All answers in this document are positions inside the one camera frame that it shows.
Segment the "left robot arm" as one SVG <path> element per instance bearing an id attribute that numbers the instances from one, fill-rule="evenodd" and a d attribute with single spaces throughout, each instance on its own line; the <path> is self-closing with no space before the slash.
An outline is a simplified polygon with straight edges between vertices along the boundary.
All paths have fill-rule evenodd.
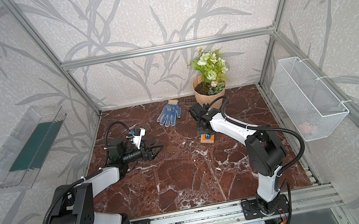
<path id="1" fill-rule="evenodd" d="M 98 171 L 56 188 L 42 224 L 132 224 L 127 214 L 96 212 L 94 198 L 123 179 L 131 162 L 153 161 L 164 146 L 147 146 L 143 128 L 125 129 L 126 137 L 105 140 L 106 158 Z"/>

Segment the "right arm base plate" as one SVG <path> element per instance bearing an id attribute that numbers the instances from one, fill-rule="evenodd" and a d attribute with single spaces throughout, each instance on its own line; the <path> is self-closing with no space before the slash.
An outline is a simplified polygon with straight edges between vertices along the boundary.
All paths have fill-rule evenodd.
<path id="1" fill-rule="evenodd" d="M 266 202 L 260 197 L 256 197 L 252 200 L 242 199 L 240 201 L 240 205 L 243 210 L 245 220 L 291 212 L 290 202 L 287 196 L 280 192 L 270 202 Z"/>

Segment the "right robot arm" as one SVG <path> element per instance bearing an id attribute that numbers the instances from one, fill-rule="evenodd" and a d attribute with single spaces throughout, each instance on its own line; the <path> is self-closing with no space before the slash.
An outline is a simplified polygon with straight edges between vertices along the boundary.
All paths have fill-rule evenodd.
<path id="1" fill-rule="evenodd" d="M 196 121 L 197 133 L 222 133 L 245 145 L 249 160 L 258 173 L 257 207 L 263 215 L 275 213 L 280 201 L 278 182 L 283 172 L 295 165 L 305 152 L 305 141 L 301 135 L 286 128 L 257 126 L 227 115 L 225 106 L 228 96 L 218 97 L 210 104 L 195 103 L 189 114 Z M 299 141 L 299 152 L 294 159 L 285 164 L 287 150 L 278 132 L 290 134 Z"/>

